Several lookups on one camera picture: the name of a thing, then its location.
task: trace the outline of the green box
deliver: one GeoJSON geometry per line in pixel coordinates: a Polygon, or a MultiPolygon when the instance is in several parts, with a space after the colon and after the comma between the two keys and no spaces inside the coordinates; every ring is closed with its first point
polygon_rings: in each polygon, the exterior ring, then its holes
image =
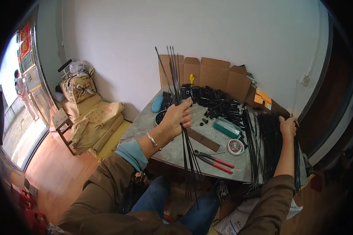
{"type": "Polygon", "coordinates": [[[218,117],[213,123],[213,127],[232,139],[237,139],[242,131],[239,126],[234,125],[223,117],[218,117]]]}

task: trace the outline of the hand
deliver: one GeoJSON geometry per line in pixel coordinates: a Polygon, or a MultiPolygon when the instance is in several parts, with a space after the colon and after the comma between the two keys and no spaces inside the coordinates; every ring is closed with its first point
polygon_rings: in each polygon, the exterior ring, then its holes
{"type": "Polygon", "coordinates": [[[296,136],[296,117],[290,117],[287,120],[282,116],[278,117],[280,121],[280,131],[282,134],[282,138],[293,140],[294,136],[296,136]]]}
{"type": "Polygon", "coordinates": [[[182,133],[182,127],[191,127],[190,105],[192,104],[191,97],[183,101],[178,106],[171,105],[163,117],[159,126],[169,130],[172,134],[172,139],[182,133]]]}

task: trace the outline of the knee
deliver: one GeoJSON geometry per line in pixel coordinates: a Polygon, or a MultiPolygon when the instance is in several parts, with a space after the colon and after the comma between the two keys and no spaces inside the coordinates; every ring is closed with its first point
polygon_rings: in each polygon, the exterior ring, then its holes
{"type": "Polygon", "coordinates": [[[162,188],[166,188],[167,190],[170,190],[170,181],[168,178],[164,176],[158,176],[153,182],[151,183],[151,186],[160,186],[162,188]]]}
{"type": "Polygon", "coordinates": [[[201,195],[198,198],[198,201],[199,203],[202,203],[202,204],[210,204],[211,208],[217,208],[217,209],[220,207],[220,204],[221,204],[220,199],[217,196],[217,193],[215,191],[210,191],[208,193],[201,195]]]}

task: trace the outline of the pliers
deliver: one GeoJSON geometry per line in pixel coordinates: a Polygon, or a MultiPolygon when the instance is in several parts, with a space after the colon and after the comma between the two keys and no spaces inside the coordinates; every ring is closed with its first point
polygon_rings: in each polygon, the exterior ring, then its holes
{"type": "Polygon", "coordinates": [[[203,162],[206,162],[206,163],[212,165],[213,167],[216,167],[216,168],[218,168],[218,169],[220,169],[220,170],[222,170],[222,171],[224,171],[224,172],[227,172],[227,173],[229,173],[229,174],[232,174],[232,173],[233,173],[232,171],[230,171],[230,170],[228,170],[228,169],[226,169],[226,168],[224,168],[224,167],[218,165],[217,163],[211,162],[211,161],[209,161],[209,160],[206,159],[206,158],[210,158],[210,159],[212,159],[213,161],[219,162],[219,163],[221,163],[222,165],[225,165],[225,166],[227,166],[227,167],[234,168],[233,165],[231,165],[231,164],[229,164],[229,163],[227,163],[227,162],[224,162],[224,161],[222,161],[222,160],[220,160],[220,159],[218,159],[218,158],[212,157],[212,156],[210,156],[210,155],[207,154],[207,153],[199,152],[199,151],[196,150],[196,149],[194,150],[194,154],[195,154],[195,156],[197,156],[198,158],[200,158],[200,160],[202,160],[203,162]]]}

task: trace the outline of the orange box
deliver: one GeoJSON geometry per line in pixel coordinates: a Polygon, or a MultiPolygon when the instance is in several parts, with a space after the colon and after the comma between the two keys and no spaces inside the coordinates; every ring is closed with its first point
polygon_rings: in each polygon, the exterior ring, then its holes
{"type": "Polygon", "coordinates": [[[271,110],[271,108],[272,108],[272,99],[271,99],[271,97],[267,96],[266,94],[261,92],[259,89],[256,89],[254,101],[259,103],[259,104],[263,104],[263,102],[264,102],[264,106],[267,109],[269,109],[269,110],[271,110]]]}

